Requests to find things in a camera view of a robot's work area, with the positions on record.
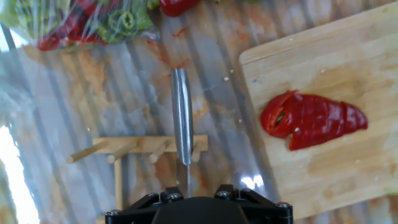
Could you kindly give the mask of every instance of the knife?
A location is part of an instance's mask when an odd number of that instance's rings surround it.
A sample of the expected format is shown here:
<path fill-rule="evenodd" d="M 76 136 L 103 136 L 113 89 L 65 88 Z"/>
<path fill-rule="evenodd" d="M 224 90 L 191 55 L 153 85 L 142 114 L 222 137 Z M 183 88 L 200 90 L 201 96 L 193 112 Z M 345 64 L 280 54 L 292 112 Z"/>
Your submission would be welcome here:
<path fill-rule="evenodd" d="M 177 180 L 180 189 L 191 197 L 190 164 L 193 150 L 193 121 L 190 85 L 185 69 L 172 72 L 174 135 L 177 146 Z"/>

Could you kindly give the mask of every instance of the wooden peg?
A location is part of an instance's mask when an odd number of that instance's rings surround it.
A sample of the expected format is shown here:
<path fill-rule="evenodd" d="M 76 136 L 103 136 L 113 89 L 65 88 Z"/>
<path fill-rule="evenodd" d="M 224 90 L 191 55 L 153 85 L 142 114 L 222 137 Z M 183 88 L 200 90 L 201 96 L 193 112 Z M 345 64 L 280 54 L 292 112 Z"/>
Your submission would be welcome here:
<path fill-rule="evenodd" d="M 163 142 L 155 151 L 149 156 L 149 162 L 151 164 L 155 164 L 159 157 L 166 151 L 167 147 L 169 146 L 170 141 L 166 140 Z"/>
<path fill-rule="evenodd" d="M 193 146 L 192 151 L 192 162 L 199 162 L 200 160 L 200 152 L 204 151 L 205 144 L 202 141 L 197 141 Z"/>
<path fill-rule="evenodd" d="M 114 162 L 114 196 L 116 209 L 123 210 L 122 160 Z"/>
<path fill-rule="evenodd" d="M 123 148 L 118 149 L 116 152 L 114 152 L 112 155 L 108 156 L 108 163 L 112 164 L 116 160 L 122 158 L 124 155 L 126 155 L 131 149 L 134 149 L 137 147 L 137 142 L 131 142 L 127 145 L 125 145 Z"/>
<path fill-rule="evenodd" d="M 67 163 L 68 164 L 72 164 L 72 163 L 74 163 L 76 161 L 79 161 L 80 159 L 82 159 L 82 158 L 84 158 L 86 156 L 89 156 L 90 154 L 92 154 L 92 153 L 104 148 L 106 145 L 108 145 L 107 141 L 101 141 L 100 143 L 95 144 L 94 146 L 91 146 L 91 147 L 89 147 L 87 149 L 84 149 L 84 150 L 82 150 L 82 151 L 80 151 L 78 153 L 75 153 L 75 154 L 69 156 L 67 158 Z"/>

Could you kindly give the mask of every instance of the plastic wrap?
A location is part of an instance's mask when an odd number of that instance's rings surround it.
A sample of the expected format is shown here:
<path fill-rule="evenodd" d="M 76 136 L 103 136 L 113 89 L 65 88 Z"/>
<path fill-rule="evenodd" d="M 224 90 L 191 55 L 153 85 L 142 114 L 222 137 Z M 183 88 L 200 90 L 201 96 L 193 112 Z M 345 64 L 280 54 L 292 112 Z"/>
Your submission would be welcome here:
<path fill-rule="evenodd" d="M 147 0 L 2 0 L 0 22 L 38 49 L 80 49 L 157 38 Z"/>

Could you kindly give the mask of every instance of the cutting board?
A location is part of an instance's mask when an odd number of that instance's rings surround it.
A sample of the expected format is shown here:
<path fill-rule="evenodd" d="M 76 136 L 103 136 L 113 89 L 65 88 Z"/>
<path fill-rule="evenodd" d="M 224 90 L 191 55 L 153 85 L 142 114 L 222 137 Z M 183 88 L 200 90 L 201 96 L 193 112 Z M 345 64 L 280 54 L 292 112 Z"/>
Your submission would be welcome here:
<path fill-rule="evenodd" d="M 369 129 L 290 152 L 258 124 L 282 201 L 295 218 L 398 192 L 398 2 L 243 52 L 257 118 L 298 89 L 352 103 Z"/>

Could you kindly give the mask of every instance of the pepper slice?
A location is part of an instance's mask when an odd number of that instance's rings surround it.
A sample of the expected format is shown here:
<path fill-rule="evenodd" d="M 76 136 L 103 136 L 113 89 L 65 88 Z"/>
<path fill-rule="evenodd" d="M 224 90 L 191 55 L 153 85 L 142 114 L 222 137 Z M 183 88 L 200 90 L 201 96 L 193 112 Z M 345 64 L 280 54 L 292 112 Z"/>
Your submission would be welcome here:
<path fill-rule="evenodd" d="M 292 133 L 294 129 L 293 110 L 291 103 L 286 104 L 286 101 L 296 92 L 298 91 L 287 91 L 276 96 L 264 108 L 260 117 L 261 126 L 271 136 L 284 139 Z"/>
<path fill-rule="evenodd" d="M 293 134 L 291 151 L 368 128 L 368 119 L 356 106 L 297 92 L 287 91 L 270 100 L 260 118 L 262 127 L 271 136 L 284 139 Z"/>

